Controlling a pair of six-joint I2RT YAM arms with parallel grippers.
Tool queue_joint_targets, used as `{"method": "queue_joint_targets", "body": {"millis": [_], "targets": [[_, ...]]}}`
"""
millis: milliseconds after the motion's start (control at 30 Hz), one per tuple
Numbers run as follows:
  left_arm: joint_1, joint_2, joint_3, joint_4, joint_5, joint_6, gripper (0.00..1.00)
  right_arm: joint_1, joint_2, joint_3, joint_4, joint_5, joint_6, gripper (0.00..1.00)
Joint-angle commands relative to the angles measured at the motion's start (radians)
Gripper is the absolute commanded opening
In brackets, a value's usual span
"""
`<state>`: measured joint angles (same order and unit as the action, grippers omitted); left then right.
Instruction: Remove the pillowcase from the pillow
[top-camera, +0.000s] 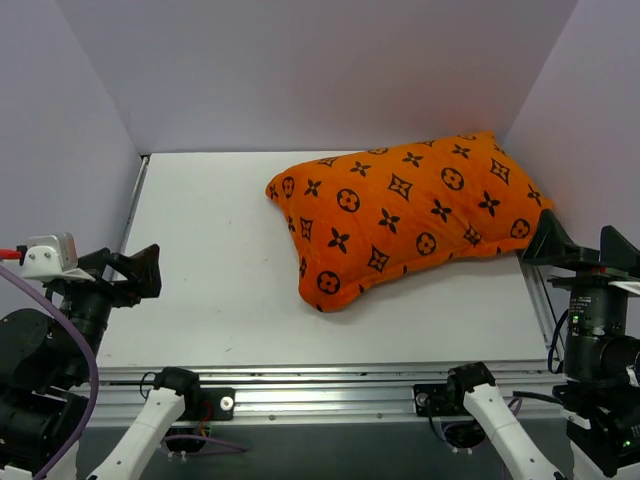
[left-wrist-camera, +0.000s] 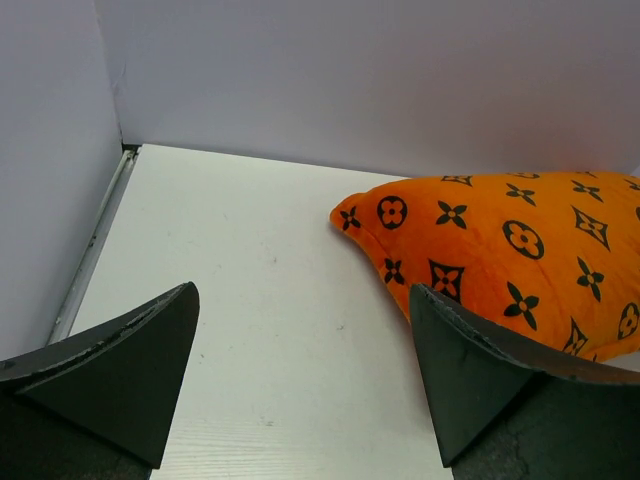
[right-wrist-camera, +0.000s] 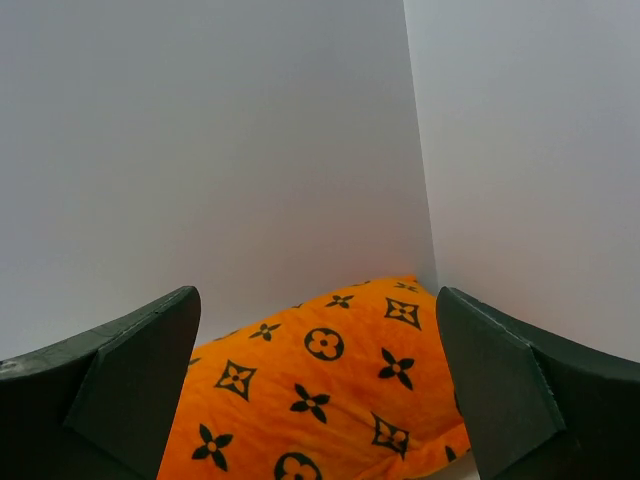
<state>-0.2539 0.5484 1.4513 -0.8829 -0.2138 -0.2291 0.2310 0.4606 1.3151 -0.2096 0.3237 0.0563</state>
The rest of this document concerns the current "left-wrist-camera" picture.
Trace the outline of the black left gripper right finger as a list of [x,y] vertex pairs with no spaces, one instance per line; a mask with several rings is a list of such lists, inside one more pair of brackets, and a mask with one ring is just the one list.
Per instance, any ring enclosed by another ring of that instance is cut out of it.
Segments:
[[546,347],[423,284],[416,354],[457,479],[636,479],[639,375]]

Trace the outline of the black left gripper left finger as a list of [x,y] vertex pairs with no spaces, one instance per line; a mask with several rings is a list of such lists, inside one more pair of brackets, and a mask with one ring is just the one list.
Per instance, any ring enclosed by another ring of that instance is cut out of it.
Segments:
[[147,479],[195,338],[194,283],[1,362],[4,479]]

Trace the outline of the orange patterned pillowcase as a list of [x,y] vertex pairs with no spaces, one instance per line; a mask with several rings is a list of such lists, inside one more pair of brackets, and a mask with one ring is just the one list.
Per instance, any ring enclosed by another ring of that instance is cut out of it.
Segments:
[[614,172],[390,182],[330,222],[402,311],[415,284],[541,344],[605,362],[639,349],[639,181]]

